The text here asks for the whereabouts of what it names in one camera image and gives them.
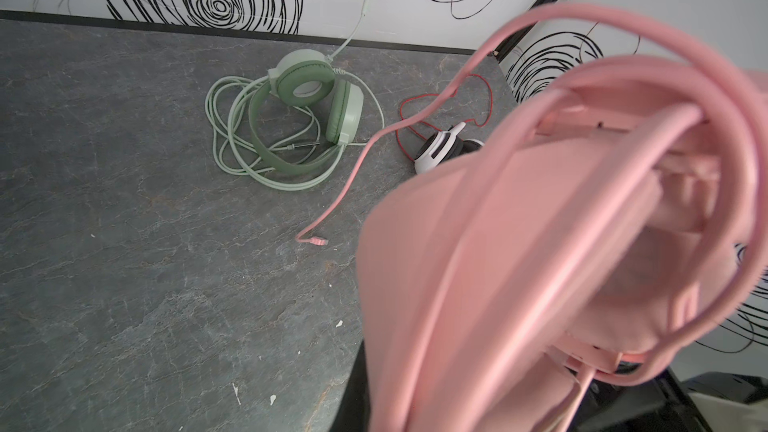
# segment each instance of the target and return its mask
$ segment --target red cable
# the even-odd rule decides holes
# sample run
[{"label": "red cable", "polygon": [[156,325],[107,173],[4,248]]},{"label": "red cable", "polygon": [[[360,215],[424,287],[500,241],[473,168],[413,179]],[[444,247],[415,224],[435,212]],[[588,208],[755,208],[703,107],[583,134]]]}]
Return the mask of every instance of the red cable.
[{"label": "red cable", "polygon": [[[466,119],[463,122],[466,122],[466,123],[474,122],[477,127],[485,127],[485,124],[488,123],[488,120],[491,119],[491,115],[493,115],[493,90],[491,89],[491,84],[489,84],[488,81],[485,80],[485,77],[479,76],[476,73],[471,73],[469,75],[472,76],[472,77],[477,77],[480,80],[482,80],[483,82],[485,82],[485,85],[488,87],[488,95],[491,98],[491,106],[489,107],[489,110],[488,110],[488,116],[485,117],[485,121],[482,124],[478,124],[477,120],[475,120],[475,119]],[[456,92],[457,92],[457,90],[453,94],[451,94],[451,97],[455,97],[456,96]],[[404,100],[400,104],[400,110],[398,111],[399,114],[400,114],[400,120],[404,120],[405,119],[405,117],[402,116],[402,107],[405,104],[407,104],[408,102],[410,102],[412,100],[421,99],[423,97],[437,97],[437,95],[438,94],[436,94],[436,93],[425,93],[425,94],[421,94],[420,96],[411,97],[410,99]],[[435,127],[433,124],[427,122],[426,120],[421,120],[418,123],[421,123],[421,124],[424,124],[425,126],[431,127],[434,130],[437,130],[438,132],[442,132],[442,129],[439,129],[439,128]],[[421,140],[427,140],[426,137],[424,137],[423,135],[418,133],[418,131],[416,129],[414,129],[412,126],[408,126],[408,130],[410,130],[411,132],[415,133]],[[402,146],[402,143],[400,142],[399,132],[400,132],[399,130],[395,130],[395,139],[397,139],[397,145],[400,146],[400,150],[402,150],[402,153],[406,154],[406,157],[408,157],[408,159],[410,159],[410,161],[413,162],[413,158],[410,156],[410,154],[408,154],[408,151],[406,150],[405,147]]]}]

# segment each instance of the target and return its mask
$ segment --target gray marble table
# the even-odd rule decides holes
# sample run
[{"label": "gray marble table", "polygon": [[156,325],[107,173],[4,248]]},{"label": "gray marble table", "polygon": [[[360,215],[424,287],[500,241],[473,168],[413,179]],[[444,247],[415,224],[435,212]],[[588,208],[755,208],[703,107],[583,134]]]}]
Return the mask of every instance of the gray marble table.
[{"label": "gray marble table", "polygon": [[[0,430],[327,429],[362,340],[360,225],[412,166],[383,139],[317,231],[331,244],[296,244],[356,151],[312,190],[274,191],[216,168],[203,112],[217,78],[305,45],[0,20]],[[351,47],[334,65],[391,123],[465,60]],[[483,138],[513,100],[493,59],[478,73],[494,118],[465,135]],[[470,80],[434,122],[487,107]],[[272,106],[265,140],[300,122]],[[376,128],[366,99],[360,136]]]}]

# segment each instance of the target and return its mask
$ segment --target black ear cushion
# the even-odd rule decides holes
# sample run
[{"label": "black ear cushion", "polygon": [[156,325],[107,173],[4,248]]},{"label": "black ear cushion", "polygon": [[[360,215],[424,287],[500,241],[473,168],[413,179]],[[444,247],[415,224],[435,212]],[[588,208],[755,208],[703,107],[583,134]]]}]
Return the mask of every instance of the black ear cushion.
[{"label": "black ear cushion", "polygon": [[451,158],[458,157],[462,154],[462,148],[464,147],[464,141],[456,137],[456,141],[451,146],[451,150],[448,151],[445,157],[442,158],[440,163],[442,164],[446,160],[450,160]]},{"label": "black ear cushion", "polygon": [[479,140],[468,139],[464,141],[464,147],[462,148],[462,155],[476,152],[482,148],[482,142]]},{"label": "black ear cushion", "polygon": [[437,138],[437,134],[438,134],[437,132],[433,133],[432,135],[429,136],[427,140],[424,141],[424,145],[422,146],[421,149],[418,150],[415,158],[419,158],[424,155],[424,152],[427,151],[427,149],[432,144],[432,142],[434,142],[435,139]]}]

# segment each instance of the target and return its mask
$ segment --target headphone ear cushion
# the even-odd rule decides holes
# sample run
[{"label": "headphone ear cushion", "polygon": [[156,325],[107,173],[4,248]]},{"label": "headphone ear cushion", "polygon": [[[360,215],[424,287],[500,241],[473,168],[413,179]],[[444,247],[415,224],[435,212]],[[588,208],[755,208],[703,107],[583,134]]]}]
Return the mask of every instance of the headphone ear cushion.
[{"label": "headphone ear cushion", "polygon": [[464,148],[464,141],[456,137],[456,140],[454,141],[453,145],[451,146],[451,150],[448,151],[445,157],[442,158],[440,163],[442,164],[446,160],[450,160],[452,158],[456,158],[462,154],[462,149]]},{"label": "headphone ear cushion", "polygon": [[[333,90],[336,73],[327,62],[306,60],[290,67],[275,81],[276,94],[285,104],[294,107],[311,106]],[[305,92],[296,94],[298,87]]]},{"label": "headphone ear cushion", "polygon": [[337,82],[336,91],[333,93],[331,112],[328,115],[328,127],[326,128],[326,139],[333,143],[339,141],[341,124],[344,122],[344,111],[350,100],[350,83],[346,80],[338,80]]},{"label": "headphone ear cushion", "polygon": [[485,144],[477,139],[466,139],[464,141],[464,147],[462,147],[462,153],[460,155],[476,152],[483,148]]},{"label": "headphone ear cushion", "polygon": [[438,134],[438,132],[433,133],[432,135],[430,135],[427,138],[427,140],[424,141],[424,143],[422,144],[421,149],[419,149],[418,152],[416,153],[416,155],[413,157],[414,159],[419,158],[419,157],[424,155],[424,152],[426,152],[427,149],[429,149],[429,146],[435,141],[435,139],[437,139],[437,134]]}]

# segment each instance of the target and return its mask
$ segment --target green headphones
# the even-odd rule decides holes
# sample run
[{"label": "green headphones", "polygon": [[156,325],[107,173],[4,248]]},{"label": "green headphones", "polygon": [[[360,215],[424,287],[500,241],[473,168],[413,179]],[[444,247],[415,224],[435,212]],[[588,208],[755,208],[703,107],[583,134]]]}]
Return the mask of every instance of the green headphones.
[{"label": "green headphones", "polygon": [[[362,114],[362,91],[346,80],[337,79],[326,57],[316,50],[295,50],[268,71],[265,82],[250,99],[248,121],[251,139],[256,153],[266,165],[275,170],[298,176],[312,172],[337,155],[355,138]],[[325,98],[334,88],[331,112],[328,117],[326,139],[335,145],[310,162],[292,164],[279,158],[259,139],[256,120],[270,94],[280,98],[288,106],[310,106]]]}]

